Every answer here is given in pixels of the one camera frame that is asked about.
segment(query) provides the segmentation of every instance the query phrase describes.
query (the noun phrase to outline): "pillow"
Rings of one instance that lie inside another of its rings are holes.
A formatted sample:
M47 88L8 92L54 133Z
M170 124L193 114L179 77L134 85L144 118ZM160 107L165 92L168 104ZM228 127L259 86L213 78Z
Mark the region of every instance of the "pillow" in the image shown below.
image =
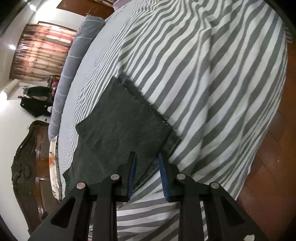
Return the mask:
M59 134L62 113L72 81L76 75L82 58L104 25L105 21L102 18L87 15L77 31L73 44L69 50L54 97L52 116L48 128L49 140L52 140Z
M127 3L129 3L131 0L117 0L114 4L113 4L113 9L114 11L116 11L117 9L121 8L123 5L126 5Z
M52 194L58 200L62 199L62 184L59 173L59 159L57 153L58 136L54 137L49 146L49 175Z

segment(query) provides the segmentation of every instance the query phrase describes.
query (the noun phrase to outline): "striped bedsheet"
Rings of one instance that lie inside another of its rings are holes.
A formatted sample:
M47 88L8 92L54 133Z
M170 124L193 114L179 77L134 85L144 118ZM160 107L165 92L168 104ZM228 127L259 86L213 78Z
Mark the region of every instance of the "striped bedsheet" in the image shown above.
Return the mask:
M73 80L60 171L71 165L75 125L124 71L183 138L170 162L237 198L278 108L286 66L282 20L263 0L132 0L108 18ZM158 172L118 209L119 241L177 240L178 212Z

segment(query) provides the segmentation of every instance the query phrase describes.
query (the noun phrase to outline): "bedroom furniture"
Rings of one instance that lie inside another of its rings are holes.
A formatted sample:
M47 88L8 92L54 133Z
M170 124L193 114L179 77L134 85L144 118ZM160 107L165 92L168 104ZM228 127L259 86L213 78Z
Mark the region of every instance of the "bedroom furniture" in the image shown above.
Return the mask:
M49 177L48 123L34 121L15 154L12 184L31 235L57 205Z
M112 5L109 2L110 0L108 0L108 2L95 0L62 0L57 8L77 13L82 16L90 14L95 17L106 19L114 12Z

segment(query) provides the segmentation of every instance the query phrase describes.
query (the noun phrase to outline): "dark gray towel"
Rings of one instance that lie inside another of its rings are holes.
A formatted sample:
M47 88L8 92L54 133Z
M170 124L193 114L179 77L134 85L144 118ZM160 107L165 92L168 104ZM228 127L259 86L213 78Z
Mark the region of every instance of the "dark gray towel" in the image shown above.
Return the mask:
M130 151L137 153L135 189L157 169L159 152L172 153L180 138L124 74L113 77L91 114L76 125L78 146L63 174L66 194L79 182L90 185L116 173Z

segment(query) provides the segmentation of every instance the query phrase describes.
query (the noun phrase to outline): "curtain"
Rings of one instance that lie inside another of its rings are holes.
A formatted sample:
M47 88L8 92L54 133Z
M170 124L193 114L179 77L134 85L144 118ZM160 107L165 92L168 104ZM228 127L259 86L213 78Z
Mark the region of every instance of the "curtain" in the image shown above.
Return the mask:
M10 79L46 81L60 75L76 31L53 25L27 24L17 45Z

